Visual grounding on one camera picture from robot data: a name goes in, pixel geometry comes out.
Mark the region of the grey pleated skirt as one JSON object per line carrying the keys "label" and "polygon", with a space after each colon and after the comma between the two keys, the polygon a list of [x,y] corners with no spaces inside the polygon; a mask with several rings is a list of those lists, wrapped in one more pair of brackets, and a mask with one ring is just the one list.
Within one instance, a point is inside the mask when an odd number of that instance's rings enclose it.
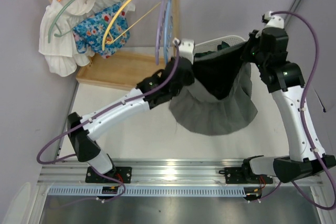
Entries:
{"label": "grey pleated skirt", "polygon": [[244,45],[194,57],[194,83],[169,104],[178,124],[193,133],[217,136],[237,132],[255,119],[251,65],[241,60]]}

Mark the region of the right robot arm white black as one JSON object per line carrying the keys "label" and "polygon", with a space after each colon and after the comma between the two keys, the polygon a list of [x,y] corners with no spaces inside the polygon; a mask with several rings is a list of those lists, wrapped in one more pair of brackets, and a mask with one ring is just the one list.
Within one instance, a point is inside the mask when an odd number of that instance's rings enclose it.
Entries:
{"label": "right robot arm white black", "polygon": [[281,114],[289,154],[283,157],[255,156],[245,161],[256,175],[277,177],[282,183],[317,175],[335,167],[335,156],[326,154],[308,109],[302,109],[304,78],[300,67],[287,60],[288,35],[268,27],[249,34],[242,59],[254,63]]}

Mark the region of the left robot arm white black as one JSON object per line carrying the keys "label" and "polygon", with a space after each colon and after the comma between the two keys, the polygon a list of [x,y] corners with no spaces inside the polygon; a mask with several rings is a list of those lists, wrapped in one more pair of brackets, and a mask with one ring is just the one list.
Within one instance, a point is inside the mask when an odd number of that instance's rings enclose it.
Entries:
{"label": "left robot arm white black", "polygon": [[164,69],[139,82],[128,94],[98,111],[80,116],[73,112],[67,118],[68,137],[80,162],[96,172],[114,170],[112,159],[98,145],[97,139],[112,126],[158,105],[169,102],[183,87],[194,83],[193,61],[172,58]]}

